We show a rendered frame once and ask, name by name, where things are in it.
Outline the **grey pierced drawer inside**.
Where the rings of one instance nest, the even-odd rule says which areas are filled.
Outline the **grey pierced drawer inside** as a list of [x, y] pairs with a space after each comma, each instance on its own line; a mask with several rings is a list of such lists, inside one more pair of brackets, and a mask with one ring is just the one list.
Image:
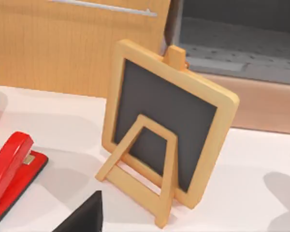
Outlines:
[[165, 40], [192, 71], [290, 85], [290, 0], [171, 0]]

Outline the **wooden cupboard door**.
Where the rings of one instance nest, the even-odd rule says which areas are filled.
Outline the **wooden cupboard door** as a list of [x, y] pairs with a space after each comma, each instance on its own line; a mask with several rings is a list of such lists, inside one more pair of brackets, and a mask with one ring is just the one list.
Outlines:
[[171, 0], [79, 0], [155, 17], [52, 0], [0, 0], [0, 85], [106, 97], [117, 41], [158, 53]]

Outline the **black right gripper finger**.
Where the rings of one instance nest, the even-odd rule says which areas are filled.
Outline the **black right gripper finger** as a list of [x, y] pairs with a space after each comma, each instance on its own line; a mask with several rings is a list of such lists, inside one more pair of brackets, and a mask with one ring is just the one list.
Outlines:
[[102, 232], [102, 191], [95, 191], [52, 232]]

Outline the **pale wooden drawer front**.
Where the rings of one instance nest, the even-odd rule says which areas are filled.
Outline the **pale wooden drawer front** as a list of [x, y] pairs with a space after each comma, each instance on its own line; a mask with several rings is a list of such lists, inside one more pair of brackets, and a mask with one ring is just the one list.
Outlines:
[[235, 128], [290, 134], [290, 85], [200, 73], [236, 93], [240, 104]]

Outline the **wooden framed blackboard on easel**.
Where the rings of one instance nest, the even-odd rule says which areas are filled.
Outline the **wooden framed blackboard on easel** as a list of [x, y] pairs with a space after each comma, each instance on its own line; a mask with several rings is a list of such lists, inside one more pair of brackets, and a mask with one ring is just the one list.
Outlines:
[[155, 216], [163, 228], [174, 200], [192, 209], [203, 197], [239, 105], [232, 91], [186, 67], [184, 49], [160, 56], [118, 41], [96, 174]]

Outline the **red stapler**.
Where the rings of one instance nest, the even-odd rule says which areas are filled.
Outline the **red stapler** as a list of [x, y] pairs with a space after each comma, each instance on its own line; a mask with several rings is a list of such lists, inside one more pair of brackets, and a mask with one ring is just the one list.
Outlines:
[[33, 144], [30, 135], [16, 131], [0, 149], [0, 222], [48, 163]]

